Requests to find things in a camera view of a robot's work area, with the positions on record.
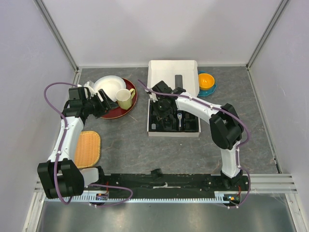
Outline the black silver hair clipper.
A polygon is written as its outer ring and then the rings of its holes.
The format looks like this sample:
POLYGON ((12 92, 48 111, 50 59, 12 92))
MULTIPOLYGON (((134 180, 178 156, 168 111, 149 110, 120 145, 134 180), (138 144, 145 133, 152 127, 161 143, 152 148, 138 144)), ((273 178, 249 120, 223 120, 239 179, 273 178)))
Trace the black silver hair clipper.
POLYGON ((183 114, 182 113, 178 113, 177 114, 177 119, 178 119, 179 131, 181 131, 183 129, 183 114))

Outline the black comb guard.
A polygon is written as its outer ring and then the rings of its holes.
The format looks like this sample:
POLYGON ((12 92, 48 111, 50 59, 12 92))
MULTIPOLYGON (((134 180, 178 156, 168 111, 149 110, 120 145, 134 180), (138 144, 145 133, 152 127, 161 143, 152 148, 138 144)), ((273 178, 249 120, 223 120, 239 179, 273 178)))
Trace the black comb guard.
POLYGON ((154 181, 159 180, 163 177, 163 172, 161 168, 157 168, 151 171, 151 177, 154 181))

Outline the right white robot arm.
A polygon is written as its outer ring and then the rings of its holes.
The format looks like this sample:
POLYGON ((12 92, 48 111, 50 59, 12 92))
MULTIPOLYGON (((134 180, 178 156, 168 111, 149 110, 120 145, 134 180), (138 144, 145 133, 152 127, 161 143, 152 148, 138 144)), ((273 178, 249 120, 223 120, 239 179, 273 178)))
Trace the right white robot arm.
POLYGON ((239 164, 239 145, 244 131, 234 107, 198 99, 180 87, 172 90, 164 81, 151 88, 149 94, 152 95, 153 108, 159 119, 165 118, 168 113, 185 111, 209 124, 211 138, 221 151, 222 187, 233 190, 243 173, 239 164))

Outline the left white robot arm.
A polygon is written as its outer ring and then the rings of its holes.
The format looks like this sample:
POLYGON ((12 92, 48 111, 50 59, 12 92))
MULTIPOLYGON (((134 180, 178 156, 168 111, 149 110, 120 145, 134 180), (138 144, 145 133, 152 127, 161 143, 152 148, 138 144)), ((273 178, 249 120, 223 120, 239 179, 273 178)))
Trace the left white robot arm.
POLYGON ((105 187, 103 169, 97 166, 80 170, 74 163, 75 151, 88 116, 100 118, 117 107, 102 89, 97 92, 90 87, 69 89, 69 99, 59 113, 61 126, 54 150, 47 162, 39 163, 37 168, 47 198, 63 201, 82 195, 88 185, 95 190, 105 187))

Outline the dark red round tray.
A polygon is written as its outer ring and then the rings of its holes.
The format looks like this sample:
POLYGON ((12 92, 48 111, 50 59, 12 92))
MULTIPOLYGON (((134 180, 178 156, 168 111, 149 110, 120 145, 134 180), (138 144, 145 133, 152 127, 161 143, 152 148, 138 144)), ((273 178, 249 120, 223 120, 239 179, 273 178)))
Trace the dark red round tray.
POLYGON ((126 91, 122 89, 118 91, 118 93, 116 94, 117 96, 116 103, 118 104, 118 107, 110 110, 107 114, 105 114, 101 118, 103 119, 120 118, 128 114, 135 106, 138 98, 137 89, 131 81, 125 78, 123 78, 123 80, 126 84, 126 91))

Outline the pale yellow mug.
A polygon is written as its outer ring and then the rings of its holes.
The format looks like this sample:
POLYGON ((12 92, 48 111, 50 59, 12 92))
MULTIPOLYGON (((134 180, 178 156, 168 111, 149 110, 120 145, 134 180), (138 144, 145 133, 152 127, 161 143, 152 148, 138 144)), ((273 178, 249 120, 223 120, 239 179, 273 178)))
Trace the pale yellow mug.
POLYGON ((133 104, 133 97, 135 96, 136 91, 134 88, 128 89, 120 89, 116 93, 116 100, 119 107, 123 110, 128 110, 133 104))

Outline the white clipper kit box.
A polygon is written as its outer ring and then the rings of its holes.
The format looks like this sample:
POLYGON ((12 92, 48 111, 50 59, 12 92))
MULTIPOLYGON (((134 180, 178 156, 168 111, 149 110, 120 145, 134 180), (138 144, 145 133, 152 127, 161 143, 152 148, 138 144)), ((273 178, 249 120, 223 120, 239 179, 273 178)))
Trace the white clipper kit box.
POLYGON ((151 60, 146 92, 149 94, 147 132, 152 137, 198 137, 200 119, 177 106, 183 95, 199 92, 195 60, 151 60))

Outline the white paper plate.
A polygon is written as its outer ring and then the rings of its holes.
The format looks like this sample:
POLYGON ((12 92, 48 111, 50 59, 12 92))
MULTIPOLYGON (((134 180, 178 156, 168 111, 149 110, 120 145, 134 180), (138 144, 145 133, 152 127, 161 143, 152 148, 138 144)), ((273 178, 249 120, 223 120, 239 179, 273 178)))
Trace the white paper plate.
POLYGON ((102 89, 105 94, 113 101, 116 102, 116 93, 126 88, 126 83, 123 78, 115 75, 108 75, 100 78, 94 83, 94 91, 102 89))

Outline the teal scalloped plate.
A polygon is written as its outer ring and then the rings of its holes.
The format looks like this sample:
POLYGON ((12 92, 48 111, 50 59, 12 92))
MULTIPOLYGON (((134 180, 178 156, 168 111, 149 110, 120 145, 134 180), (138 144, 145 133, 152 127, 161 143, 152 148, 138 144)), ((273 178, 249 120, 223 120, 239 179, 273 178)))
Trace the teal scalloped plate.
POLYGON ((198 71, 198 81, 199 81, 199 97, 206 97, 215 92, 217 84, 215 78, 204 72, 198 71))

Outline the orange bowl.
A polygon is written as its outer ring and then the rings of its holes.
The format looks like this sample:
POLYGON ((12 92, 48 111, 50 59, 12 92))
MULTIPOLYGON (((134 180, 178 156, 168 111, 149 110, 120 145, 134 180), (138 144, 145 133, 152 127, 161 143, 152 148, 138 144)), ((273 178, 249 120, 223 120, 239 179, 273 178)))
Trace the orange bowl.
POLYGON ((200 73, 198 75, 199 88, 201 90, 209 90, 215 85, 215 79, 208 73, 200 73))

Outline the woven bamboo tray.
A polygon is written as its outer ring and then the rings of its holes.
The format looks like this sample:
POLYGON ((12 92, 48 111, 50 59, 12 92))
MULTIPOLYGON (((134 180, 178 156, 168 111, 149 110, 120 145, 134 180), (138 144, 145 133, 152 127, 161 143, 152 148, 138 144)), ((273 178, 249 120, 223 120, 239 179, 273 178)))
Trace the woven bamboo tray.
POLYGON ((74 163, 78 169, 93 167, 100 158, 100 135, 95 131, 83 131, 77 143, 74 163))

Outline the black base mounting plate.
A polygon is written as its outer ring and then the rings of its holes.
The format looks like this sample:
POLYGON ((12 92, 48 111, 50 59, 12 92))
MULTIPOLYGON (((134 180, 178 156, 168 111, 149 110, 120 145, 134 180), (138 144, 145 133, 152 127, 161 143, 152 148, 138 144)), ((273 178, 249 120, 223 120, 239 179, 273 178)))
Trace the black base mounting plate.
POLYGON ((106 174, 101 184, 129 188, 132 199, 214 198, 216 191, 245 192, 249 188, 245 175, 231 184, 211 174, 106 174))

